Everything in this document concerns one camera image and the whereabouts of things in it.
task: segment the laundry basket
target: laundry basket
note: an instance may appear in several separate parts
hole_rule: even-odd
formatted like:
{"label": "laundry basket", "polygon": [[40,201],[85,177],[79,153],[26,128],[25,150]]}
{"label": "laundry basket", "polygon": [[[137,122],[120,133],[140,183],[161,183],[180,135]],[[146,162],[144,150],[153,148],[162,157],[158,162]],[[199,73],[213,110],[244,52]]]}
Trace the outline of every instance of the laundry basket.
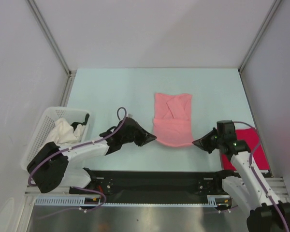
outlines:
{"label": "laundry basket", "polygon": [[[49,107],[47,108],[35,131],[33,137],[29,143],[25,155],[21,160],[21,167],[23,170],[27,170],[28,164],[33,160],[43,145],[50,131],[55,127],[55,121],[59,118],[65,118],[69,124],[73,122],[83,122],[86,114],[90,115],[89,111],[71,109],[67,107]],[[81,141],[83,142],[88,132],[89,123],[87,123]]]}

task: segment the folded cloth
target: folded cloth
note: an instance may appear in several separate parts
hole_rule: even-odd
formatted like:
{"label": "folded cloth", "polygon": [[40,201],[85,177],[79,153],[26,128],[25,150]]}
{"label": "folded cloth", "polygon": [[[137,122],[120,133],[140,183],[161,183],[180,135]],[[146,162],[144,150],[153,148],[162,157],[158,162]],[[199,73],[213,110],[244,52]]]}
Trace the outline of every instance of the folded cloth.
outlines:
{"label": "folded cloth", "polygon": [[60,118],[55,121],[55,127],[50,131],[41,148],[49,142],[54,142],[57,145],[78,143],[81,141],[85,127],[82,124],[78,124],[74,130],[65,118]]}
{"label": "folded cloth", "polygon": [[155,94],[153,132],[158,142],[172,147],[192,145],[191,100],[187,93]]}
{"label": "folded cloth", "polygon": [[[255,129],[245,129],[245,130],[236,130],[236,137],[237,140],[245,140],[247,145],[249,146],[250,150],[254,149],[255,146],[259,142],[259,137]],[[269,170],[270,167],[268,165],[268,162],[266,160],[264,151],[262,149],[262,146],[259,146],[257,150],[255,151],[253,158],[255,159],[255,162],[260,170]],[[231,162],[228,160],[227,156],[225,154],[222,154],[222,163],[225,170],[233,170],[236,169],[233,167]]]}

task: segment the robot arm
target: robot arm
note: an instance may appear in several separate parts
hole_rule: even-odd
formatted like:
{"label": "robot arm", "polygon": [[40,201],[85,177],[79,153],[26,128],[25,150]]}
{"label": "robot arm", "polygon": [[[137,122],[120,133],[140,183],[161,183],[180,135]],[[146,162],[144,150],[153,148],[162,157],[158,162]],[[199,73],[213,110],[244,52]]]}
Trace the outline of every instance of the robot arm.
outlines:
{"label": "robot arm", "polygon": [[126,143],[134,142],[137,146],[143,146],[155,139],[156,136],[144,130],[134,119],[126,117],[124,122],[120,121],[116,127],[101,133],[93,141],[73,147],[47,143],[27,166],[27,171],[41,193],[48,193],[58,186],[84,188],[92,181],[92,177],[83,169],[82,162],[93,156],[116,152]]}
{"label": "robot arm", "polygon": [[244,140],[237,140],[232,121],[217,122],[203,138],[193,142],[202,150],[211,153],[219,149],[226,154],[243,181],[235,176],[222,179],[222,188],[230,194],[247,216],[251,232],[270,232],[284,228],[290,230],[290,203],[282,203],[271,190]]}

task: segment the white cloth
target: white cloth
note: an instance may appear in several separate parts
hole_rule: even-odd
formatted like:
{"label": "white cloth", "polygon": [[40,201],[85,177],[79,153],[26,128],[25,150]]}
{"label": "white cloth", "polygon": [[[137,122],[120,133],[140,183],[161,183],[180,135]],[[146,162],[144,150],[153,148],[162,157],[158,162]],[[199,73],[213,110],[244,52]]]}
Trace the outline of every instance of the white cloth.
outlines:
{"label": "white cloth", "polygon": [[56,145],[70,145],[81,141],[86,126],[78,124],[73,131],[73,127],[65,118],[60,118],[55,121],[55,127],[50,131],[42,147],[49,142],[54,142]]}

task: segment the cable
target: cable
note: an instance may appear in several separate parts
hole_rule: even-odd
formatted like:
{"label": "cable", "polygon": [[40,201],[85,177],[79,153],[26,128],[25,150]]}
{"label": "cable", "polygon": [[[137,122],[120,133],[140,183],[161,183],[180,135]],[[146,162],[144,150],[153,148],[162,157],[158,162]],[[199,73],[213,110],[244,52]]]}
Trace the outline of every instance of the cable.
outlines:
{"label": "cable", "polygon": [[[103,197],[103,202],[102,203],[100,203],[99,205],[95,206],[92,209],[83,210],[84,213],[91,212],[93,210],[99,209],[102,205],[104,205],[106,203],[106,196],[102,192],[95,191],[95,190],[90,190],[90,189],[86,189],[86,188],[79,188],[79,187],[73,187],[73,188],[78,189],[78,190],[82,190],[82,191],[97,193],[97,194],[99,194],[99,195],[101,195]],[[51,217],[53,215],[56,215],[56,214],[59,214],[59,213],[65,212],[65,211],[70,211],[70,210],[75,210],[75,209],[81,210],[82,208],[81,207],[78,207],[78,208],[76,208],[76,207],[66,208],[66,209],[62,209],[62,210],[56,211],[54,213],[51,213],[51,214],[48,214],[48,215],[45,215],[45,216],[42,216],[42,217],[38,217],[38,219],[39,220],[45,219],[45,218]]]}
{"label": "cable", "polygon": [[[110,138],[110,137],[112,137],[114,134],[116,134],[117,133],[117,131],[119,131],[119,129],[124,125],[124,123],[125,123],[125,121],[126,121],[126,117],[127,117],[127,110],[124,108],[124,107],[119,107],[118,108],[118,110],[117,110],[117,117],[119,118],[119,111],[121,110],[121,109],[123,109],[124,111],[125,111],[125,115],[124,115],[124,117],[123,117],[123,119],[122,119],[122,121],[121,121],[121,124],[111,133],[111,134],[109,134],[109,135],[107,135],[107,136],[105,136],[104,138],[101,138],[101,139],[99,139],[99,140],[96,140],[94,143],[96,144],[96,143],[100,143],[100,142],[102,142],[102,141],[104,141],[104,140],[106,140],[106,139],[108,139],[108,138]],[[90,141],[90,142],[86,142],[86,143],[83,143],[83,144],[78,144],[78,145],[75,145],[75,146],[73,146],[72,148],[71,148],[71,150],[73,150],[73,149],[77,149],[77,148],[80,148],[80,147],[83,147],[83,146],[86,146],[86,145],[91,145],[92,144],[92,141]],[[39,168],[41,168],[46,162],[48,162],[49,160],[51,160],[53,157],[55,157],[55,156],[57,156],[57,155],[59,155],[59,154],[61,154],[62,152],[66,152],[66,151],[69,151],[69,148],[65,148],[65,149],[63,149],[63,150],[60,150],[60,151],[57,151],[57,152],[55,152],[54,154],[52,154],[52,155],[50,155],[49,157],[47,157],[46,159],[44,159],[41,163],[39,163],[33,170],[32,170],[32,172],[30,173],[30,175],[29,175],[29,178],[28,178],[28,185],[29,186],[32,186],[32,187],[34,187],[34,186],[36,186],[35,184],[33,184],[33,183],[31,183],[31,180],[32,180],[32,178],[33,178],[33,176],[34,176],[34,174],[37,172],[37,170],[39,169]]]}
{"label": "cable", "polygon": [[[236,121],[234,123],[241,123],[241,124],[244,124],[244,125],[247,125],[249,126],[250,128],[253,128],[256,132],[257,132],[257,129],[255,129],[253,126],[251,126],[250,124],[248,123],[245,123],[245,122],[241,122],[241,121]],[[271,203],[273,204],[275,210],[278,212],[279,214],[279,217],[280,219],[282,220],[282,223],[284,224],[284,227],[285,227],[285,231],[286,232],[290,232],[289,228],[288,228],[288,225],[287,225],[287,222],[286,222],[286,219],[284,218],[284,216],[282,215],[282,212],[280,211],[280,209],[278,208],[278,206],[276,205],[274,199],[272,196],[268,195],[269,191],[266,189],[266,186],[263,184],[263,182],[261,181],[261,179],[259,178],[255,168],[252,166],[252,159],[253,159],[253,155],[255,153],[255,151],[257,150],[257,148],[261,145],[261,141],[260,141],[260,138],[259,138],[259,142],[258,144],[255,146],[255,148],[251,151],[250,153],[250,156],[249,156],[249,165],[251,167],[251,170],[253,172],[253,174],[255,175],[256,179],[258,180],[259,184],[261,185],[262,189],[264,190],[264,192],[266,193],[266,195],[268,196],[268,198],[270,199]]]}

